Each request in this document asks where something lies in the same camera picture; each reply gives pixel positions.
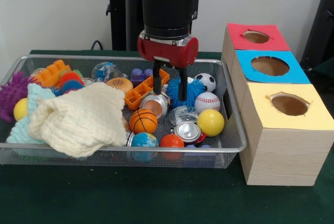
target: wooden box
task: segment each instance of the wooden box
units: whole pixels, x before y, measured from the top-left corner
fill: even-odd
[[[221,60],[227,64],[230,74],[235,50],[290,51],[290,48],[275,25],[228,23]]]
[[[237,50],[231,81],[239,110],[249,81],[282,84],[309,84],[291,52]]]
[[[311,84],[248,82],[241,108],[247,185],[314,185],[334,140],[334,120]]]

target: white wall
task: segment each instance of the white wall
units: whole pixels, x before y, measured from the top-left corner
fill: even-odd
[[[227,22],[277,24],[301,58],[320,0],[200,0],[193,35],[201,51],[221,51]],[[0,78],[31,49],[78,50],[95,39],[111,48],[109,0],[0,0]]]

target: orange lego brick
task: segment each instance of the orange lego brick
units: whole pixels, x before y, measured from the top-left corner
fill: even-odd
[[[162,69],[160,69],[160,76],[161,85],[166,84],[170,79],[169,74]],[[143,97],[151,91],[153,91],[153,76],[148,77],[136,88],[128,92],[125,96],[125,104],[127,104],[130,110],[137,110]]]
[[[57,60],[34,77],[36,83],[40,83],[42,87],[58,87],[59,76],[63,71],[71,71],[71,68],[69,65],[65,65],[63,60]]]

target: red box top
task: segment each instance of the red box top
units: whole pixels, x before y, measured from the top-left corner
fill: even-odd
[[[290,51],[276,25],[239,25],[228,23],[236,50]]]

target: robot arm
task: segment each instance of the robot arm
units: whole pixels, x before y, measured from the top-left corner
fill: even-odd
[[[186,100],[187,66],[194,63],[198,40],[189,34],[198,0],[142,0],[145,29],[138,38],[140,55],[154,61],[154,92],[161,93],[160,67],[175,67],[181,78],[179,99]]]

